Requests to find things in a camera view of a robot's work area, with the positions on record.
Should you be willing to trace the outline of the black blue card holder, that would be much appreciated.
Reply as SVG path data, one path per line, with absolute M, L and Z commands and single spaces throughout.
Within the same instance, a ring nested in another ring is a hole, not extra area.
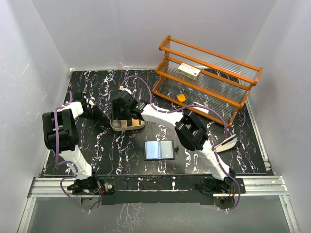
M 146 141 L 144 144 L 145 161 L 174 160 L 179 147 L 173 141 Z

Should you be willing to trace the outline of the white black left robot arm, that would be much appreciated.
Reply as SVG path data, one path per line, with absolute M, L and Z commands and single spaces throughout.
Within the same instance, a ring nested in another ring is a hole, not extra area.
M 104 115 L 86 93 L 70 92 L 69 96 L 69 102 L 42 115 L 44 143 L 47 149 L 53 151 L 57 166 L 66 164 L 71 169 L 75 182 L 68 187 L 68 191 L 73 194 L 96 194 L 100 181 L 78 146 L 75 121 L 79 117 L 101 121 Z

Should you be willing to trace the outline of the beige oval plastic tray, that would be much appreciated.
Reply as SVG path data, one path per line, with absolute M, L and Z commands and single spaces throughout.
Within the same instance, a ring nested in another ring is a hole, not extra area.
M 110 126 L 117 132 L 139 130 L 145 126 L 145 123 L 143 120 L 133 118 L 128 120 L 110 120 Z

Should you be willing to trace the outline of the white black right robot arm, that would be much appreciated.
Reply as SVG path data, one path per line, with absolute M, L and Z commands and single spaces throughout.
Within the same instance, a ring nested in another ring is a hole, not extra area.
M 169 111 L 153 104 L 139 102 L 127 91 L 120 91 L 112 100 L 113 120 L 139 119 L 175 130 L 180 144 L 195 152 L 207 165 L 218 192 L 229 193 L 234 187 L 235 172 L 219 157 L 208 139 L 207 128 L 195 112 L 187 109 Z

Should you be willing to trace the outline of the stack of credit cards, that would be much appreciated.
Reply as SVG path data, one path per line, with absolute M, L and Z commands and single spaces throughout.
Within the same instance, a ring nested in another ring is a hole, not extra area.
M 112 125 L 112 127 L 114 127 L 114 128 L 121 128 L 121 127 L 122 127 L 121 121 L 120 121 L 120 120 L 112 120 L 112 121 L 111 121 L 111 125 Z

